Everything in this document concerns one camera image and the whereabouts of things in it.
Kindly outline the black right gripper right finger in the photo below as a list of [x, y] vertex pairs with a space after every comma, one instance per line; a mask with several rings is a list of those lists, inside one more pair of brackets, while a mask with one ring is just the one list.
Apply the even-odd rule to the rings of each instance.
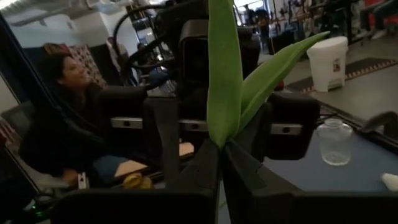
[[398, 193], [303, 191], [235, 142], [222, 172], [232, 224], [398, 224]]

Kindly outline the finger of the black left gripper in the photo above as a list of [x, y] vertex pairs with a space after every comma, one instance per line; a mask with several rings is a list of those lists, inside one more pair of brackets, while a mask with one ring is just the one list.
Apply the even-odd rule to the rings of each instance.
[[168, 187], [180, 172], [178, 101], [175, 98], [146, 98], [143, 111], [146, 142]]
[[241, 146], [259, 162], [264, 160], [265, 144], [272, 124], [272, 105], [264, 103], [241, 131]]

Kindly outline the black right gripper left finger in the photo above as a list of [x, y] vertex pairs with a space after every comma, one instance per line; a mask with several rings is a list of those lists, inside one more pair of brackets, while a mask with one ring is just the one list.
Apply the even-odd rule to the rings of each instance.
[[219, 149], [207, 139], [165, 188], [70, 192], [51, 209], [51, 224], [215, 224], [218, 161]]

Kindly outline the pink artificial tulip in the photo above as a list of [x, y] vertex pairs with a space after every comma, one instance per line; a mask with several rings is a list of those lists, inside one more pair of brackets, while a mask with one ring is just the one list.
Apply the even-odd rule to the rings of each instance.
[[232, 0], [208, 0], [209, 87], [206, 122], [219, 149], [252, 120], [299, 58], [329, 33], [321, 32], [283, 48], [243, 76]]

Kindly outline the white artificial tulip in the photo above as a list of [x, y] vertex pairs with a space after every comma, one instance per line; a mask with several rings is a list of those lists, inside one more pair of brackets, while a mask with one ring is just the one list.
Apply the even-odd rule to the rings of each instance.
[[390, 191], [398, 192], [398, 175], [384, 173], [381, 180]]

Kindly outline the clear glass vase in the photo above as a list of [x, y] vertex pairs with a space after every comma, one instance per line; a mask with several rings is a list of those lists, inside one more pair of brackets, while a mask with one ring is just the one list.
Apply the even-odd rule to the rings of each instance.
[[353, 129], [338, 118], [328, 118], [317, 127], [321, 156], [331, 166], [344, 166], [351, 160]]

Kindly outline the blue table mat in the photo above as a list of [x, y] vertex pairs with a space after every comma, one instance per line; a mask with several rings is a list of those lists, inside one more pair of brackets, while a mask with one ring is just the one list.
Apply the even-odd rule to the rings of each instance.
[[305, 157], [298, 161], [266, 159], [265, 166], [296, 187], [310, 192], [387, 192], [381, 175], [398, 175], [398, 154], [358, 134], [353, 135], [351, 160], [345, 166], [331, 166], [321, 158], [318, 137], [312, 136]]

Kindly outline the white trash bin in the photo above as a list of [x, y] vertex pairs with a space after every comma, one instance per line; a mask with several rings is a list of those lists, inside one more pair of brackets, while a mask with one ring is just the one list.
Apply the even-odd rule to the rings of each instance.
[[328, 92], [345, 85], [348, 39], [332, 37], [307, 50], [315, 91]]

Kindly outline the person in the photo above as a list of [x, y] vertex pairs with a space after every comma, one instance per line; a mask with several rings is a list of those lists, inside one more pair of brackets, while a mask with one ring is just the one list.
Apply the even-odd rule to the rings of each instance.
[[68, 54], [53, 54], [38, 65], [56, 106], [36, 106], [19, 154], [34, 170], [69, 186], [85, 173], [91, 183], [112, 184], [126, 174], [148, 169], [132, 150], [119, 149], [98, 129], [96, 101], [101, 87]]
[[125, 46], [123, 44], [120, 44], [119, 42], [117, 43], [117, 45], [115, 45], [114, 38], [112, 36], [109, 36], [107, 38], [106, 45], [108, 47], [113, 65], [115, 66], [116, 70], [120, 72], [121, 67], [129, 58]]

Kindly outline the black aluminium table frame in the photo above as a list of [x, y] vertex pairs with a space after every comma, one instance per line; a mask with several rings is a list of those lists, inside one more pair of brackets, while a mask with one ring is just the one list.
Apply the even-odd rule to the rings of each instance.
[[374, 144], [398, 154], [398, 114], [386, 111], [370, 117], [360, 119], [336, 107], [326, 103], [320, 103], [321, 115], [317, 124], [321, 124], [327, 118], [339, 118], [353, 127], [354, 131]]

